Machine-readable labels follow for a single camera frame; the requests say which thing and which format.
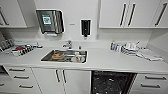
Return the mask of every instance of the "upper cabinet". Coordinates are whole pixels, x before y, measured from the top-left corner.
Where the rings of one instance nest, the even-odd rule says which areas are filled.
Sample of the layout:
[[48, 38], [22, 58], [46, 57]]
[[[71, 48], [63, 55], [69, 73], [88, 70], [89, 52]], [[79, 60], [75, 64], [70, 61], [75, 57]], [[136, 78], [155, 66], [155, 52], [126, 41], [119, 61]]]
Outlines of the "upper cabinet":
[[99, 28], [123, 28], [129, 0], [101, 0]]
[[0, 0], [0, 28], [35, 26], [35, 10], [33, 0]]
[[168, 28], [168, 0], [161, 0], [151, 27]]
[[160, 0], [101, 0], [99, 28], [150, 28]]

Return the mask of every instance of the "sink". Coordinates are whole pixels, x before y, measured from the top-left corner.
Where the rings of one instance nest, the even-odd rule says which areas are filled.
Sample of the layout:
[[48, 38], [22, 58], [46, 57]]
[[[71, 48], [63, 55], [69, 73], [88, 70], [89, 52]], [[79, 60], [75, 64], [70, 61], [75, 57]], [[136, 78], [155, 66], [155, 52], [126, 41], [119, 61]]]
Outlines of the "sink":
[[[60, 55], [63, 57], [62, 59], [53, 59], [53, 54], [59, 52]], [[77, 62], [75, 60], [75, 53], [78, 52], [80, 56], [83, 57], [83, 60], [81, 62]], [[53, 61], [53, 62], [74, 62], [74, 63], [85, 63], [87, 57], [87, 51], [80, 51], [80, 50], [52, 50], [49, 52], [45, 57], [41, 59], [41, 61]]]

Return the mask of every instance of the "dishwasher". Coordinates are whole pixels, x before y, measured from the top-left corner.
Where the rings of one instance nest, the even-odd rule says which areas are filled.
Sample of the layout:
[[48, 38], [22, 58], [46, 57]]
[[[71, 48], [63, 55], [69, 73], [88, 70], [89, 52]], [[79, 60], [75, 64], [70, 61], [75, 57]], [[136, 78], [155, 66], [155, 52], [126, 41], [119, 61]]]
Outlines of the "dishwasher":
[[92, 71], [91, 94], [128, 94], [136, 73]]

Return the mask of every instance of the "kitchen cabinet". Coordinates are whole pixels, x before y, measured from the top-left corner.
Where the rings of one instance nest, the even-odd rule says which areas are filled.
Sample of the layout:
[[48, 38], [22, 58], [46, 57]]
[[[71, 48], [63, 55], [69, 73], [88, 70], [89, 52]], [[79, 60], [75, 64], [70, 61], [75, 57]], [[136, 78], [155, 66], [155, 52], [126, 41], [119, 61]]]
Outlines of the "kitchen cabinet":
[[154, 20], [152, 28], [168, 28], [168, 0], [161, 0]]
[[99, 28], [149, 28], [160, 0], [101, 0]]
[[89, 94], [91, 71], [32, 68], [43, 94]]
[[0, 0], [0, 28], [27, 28], [35, 26], [33, 0]]
[[166, 94], [168, 75], [137, 74], [130, 94]]
[[10, 80], [0, 80], [0, 92], [17, 94], [41, 94], [31, 68], [4, 67]]

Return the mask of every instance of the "black soap dispenser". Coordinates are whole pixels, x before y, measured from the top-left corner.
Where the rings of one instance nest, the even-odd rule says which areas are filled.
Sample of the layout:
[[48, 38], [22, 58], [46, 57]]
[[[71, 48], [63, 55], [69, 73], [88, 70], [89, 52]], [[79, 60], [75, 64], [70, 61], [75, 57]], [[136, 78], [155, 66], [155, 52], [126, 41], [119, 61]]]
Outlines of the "black soap dispenser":
[[84, 35], [84, 37], [90, 35], [90, 23], [91, 20], [81, 20], [82, 35]]

